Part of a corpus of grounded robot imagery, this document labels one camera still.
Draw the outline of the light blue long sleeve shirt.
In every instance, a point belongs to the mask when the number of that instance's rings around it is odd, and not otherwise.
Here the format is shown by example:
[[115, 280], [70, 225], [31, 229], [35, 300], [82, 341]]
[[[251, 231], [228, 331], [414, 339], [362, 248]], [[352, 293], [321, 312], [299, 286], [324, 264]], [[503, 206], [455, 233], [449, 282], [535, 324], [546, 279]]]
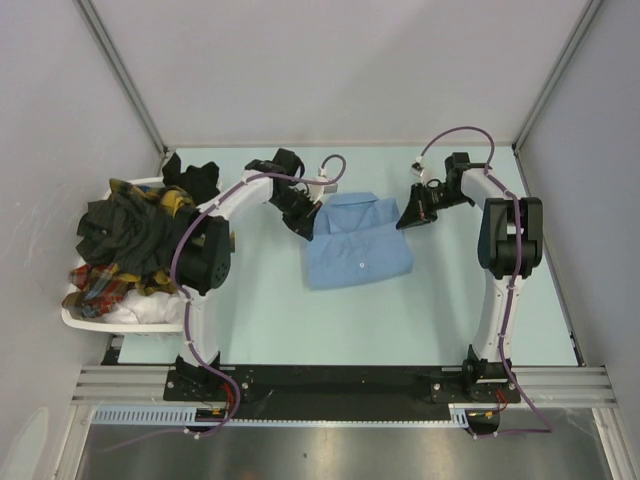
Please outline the light blue long sleeve shirt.
[[396, 228], [399, 219], [393, 198], [371, 192], [332, 195], [315, 218], [307, 247], [309, 288], [347, 288], [410, 273], [414, 257]]

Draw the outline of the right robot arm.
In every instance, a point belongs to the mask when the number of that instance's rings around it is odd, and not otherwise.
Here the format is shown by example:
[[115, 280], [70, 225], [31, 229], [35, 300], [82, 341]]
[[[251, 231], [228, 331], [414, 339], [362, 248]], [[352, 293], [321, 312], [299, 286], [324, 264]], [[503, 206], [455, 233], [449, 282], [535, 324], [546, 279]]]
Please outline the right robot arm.
[[543, 204], [536, 197], [511, 192], [469, 155], [455, 152], [445, 160], [446, 177], [411, 185], [398, 230], [435, 222], [438, 213], [468, 204], [482, 211], [477, 258], [485, 274], [485, 293], [478, 329], [458, 371], [430, 377], [435, 403], [517, 402], [511, 371], [514, 315], [525, 281], [543, 256]]

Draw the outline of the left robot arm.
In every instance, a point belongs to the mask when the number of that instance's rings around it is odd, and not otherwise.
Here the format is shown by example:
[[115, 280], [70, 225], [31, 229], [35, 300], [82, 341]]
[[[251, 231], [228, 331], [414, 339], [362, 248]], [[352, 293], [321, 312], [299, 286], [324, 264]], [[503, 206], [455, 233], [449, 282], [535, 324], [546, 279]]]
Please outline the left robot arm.
[[321, 199], [336, 181], [326, 176], [325, 164], [313, 178], [306, 178], [304, 172], [304, 163], [294, 152], [280, 149], [271, 160], [249, 162], [240, 179], [213, 199], [178, 211], [182, 237], [173, 251], [170, 276], [185, 304], [185, 344], [175, 367], [187, 389], [199, 399], [214, 397], [225, 380], [218, 371], [219, 347], [203, 334], [202, 305], [230, 272], [231, 223], [269, 203], [280, 211], [289, 230], [311, 240]]

